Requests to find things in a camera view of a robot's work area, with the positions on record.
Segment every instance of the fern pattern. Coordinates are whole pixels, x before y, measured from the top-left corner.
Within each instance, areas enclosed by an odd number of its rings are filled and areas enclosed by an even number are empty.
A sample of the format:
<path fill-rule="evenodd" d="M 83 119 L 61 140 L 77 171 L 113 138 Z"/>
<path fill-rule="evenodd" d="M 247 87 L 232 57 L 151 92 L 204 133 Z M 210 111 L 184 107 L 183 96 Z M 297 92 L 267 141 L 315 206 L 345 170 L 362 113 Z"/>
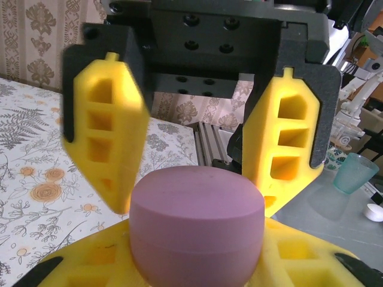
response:
<path fill-rule="evenodd" d="M 45 115 L 40 109 L 19 107 L 4 110 L 9 112 L 0 115 L 0 145 L 9 150 L 36 137 L 38 131 L 44 132 L 43 127 L 49 126 L 42 119 Z"/>

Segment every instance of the white bottle cap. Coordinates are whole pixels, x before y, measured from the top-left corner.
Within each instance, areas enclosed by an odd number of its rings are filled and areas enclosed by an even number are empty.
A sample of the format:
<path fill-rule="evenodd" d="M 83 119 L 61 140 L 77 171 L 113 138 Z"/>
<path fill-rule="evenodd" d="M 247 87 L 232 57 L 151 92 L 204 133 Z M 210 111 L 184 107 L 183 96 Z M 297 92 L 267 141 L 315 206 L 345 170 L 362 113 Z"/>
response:
<path fill-rule="evenodd" d="M 369 203 L 363 210 L 363 214 L 371 221 L 383 221 L 383 207 L 377 204 Z"/>

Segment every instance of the orange flower print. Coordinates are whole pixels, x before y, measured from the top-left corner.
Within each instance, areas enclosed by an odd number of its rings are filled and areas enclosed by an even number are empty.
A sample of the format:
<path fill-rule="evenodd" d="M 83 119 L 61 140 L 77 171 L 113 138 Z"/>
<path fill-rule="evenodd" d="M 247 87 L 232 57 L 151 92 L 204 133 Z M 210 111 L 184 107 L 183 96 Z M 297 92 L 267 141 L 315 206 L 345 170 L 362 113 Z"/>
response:
<path fill-rule="evenodd" d="M 101 214 L 100 208 L 98 208 L 97 205 L 92 205 L 90 203 L 83 205 L 80 205 L 80 209 L 76 209 L 76 212 L 83 212 L 86 213 L 85 217 L 88 217 L 92 212 L 96 212 L 98 214 Z"/>
<path fill-rule="evenodd" d="M 93 226 L 90 231 L 93 231 L 95 229 L 97 229 L 98 231 L 104 230 L 105 229 L 104 224 L 105 222 L 102 222 L 102 223 L 98 222 L 97 225 Z"/>
<path fill-rule="evenodd" d="M 24 177 L 33 176 L 35 174 L 35 169 L 30 166 L 25 166 L 20 169 L 20 174 Z"/>
<path fill-rule="evenodd" d="M 62 169 L 49 169 L 45 173 L 45 178 L 49 182 L 59 181 L 65 176 L 65 172 Z"/>
<path fill-rule="evenodd" d="M 31 197 L 39 202 L 55 201 L 61 196 L 60 185 L 52 182 L 39 184 L 31 190 Z"/>
<path fill-rule="evenodd" d="M 21 265 L 23 263 L 23 257 L 27 257 L 30 254 L 31 253 L 28 252 L 28 250 L 26 248 L 20 248 L 16 252 L 17 257 L 12 257 L 12 258 L 10 258 L 10 260 L 14 260 L 14 259 L 18 258 L 17 260 L 19 262 L 19 265 Z"/>

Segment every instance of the yellow foam pad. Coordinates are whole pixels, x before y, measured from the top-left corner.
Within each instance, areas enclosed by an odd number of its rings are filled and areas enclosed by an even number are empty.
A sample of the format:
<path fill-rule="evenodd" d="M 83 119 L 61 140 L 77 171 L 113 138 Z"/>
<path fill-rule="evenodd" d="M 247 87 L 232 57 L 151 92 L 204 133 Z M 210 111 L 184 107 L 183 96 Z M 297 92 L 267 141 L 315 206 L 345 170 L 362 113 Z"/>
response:
<path fill-rule="evenodd" d="M 242 174 L 265 197 L 267 217 L 310 184 L 323 164 L 309 165 L 320 103 L 285 68 L 273 77 L 243 128 Z"/>
<path fill-rule="evenodd" d="M 258 266 L 246 287 L 362 287 L 333 256 L 350 252 L 266 218 Z M 148 287 L 133 263 L 129 221 L 77 241 L 44 258 L 63 261 L 39 287 Z"/>
<path fill-rule="evenodd" d="M 74 79 L 72 143 L 63 146 L 115 213 L 129 211 L 149 112 L 129 67 L 108 53 Z"/>

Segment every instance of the table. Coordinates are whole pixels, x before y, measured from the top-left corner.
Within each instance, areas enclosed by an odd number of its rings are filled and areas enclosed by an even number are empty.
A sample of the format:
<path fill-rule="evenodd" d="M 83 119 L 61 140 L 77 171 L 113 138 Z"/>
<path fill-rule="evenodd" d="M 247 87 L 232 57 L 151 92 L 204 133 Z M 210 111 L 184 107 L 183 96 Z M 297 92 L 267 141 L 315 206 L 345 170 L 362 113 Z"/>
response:
<path fill-rule="evenodd" d="M 298 230 L 345 248 L 372 268 L 383 271 L 383 223 L 362 214 L 373 203 L 371 188 L 362 187 L 350 196 L 332 185 L 335 173 L 324 171 L 275 219 Z"/>
<path fill-rule="evenodd" d="M 58 93 L 0 79 L 0 286 L 46 255 L 124 220 L 100 199 L 60 142 Z M 193 129 L 152 118 L 137 181 L 197 165 Z"/>

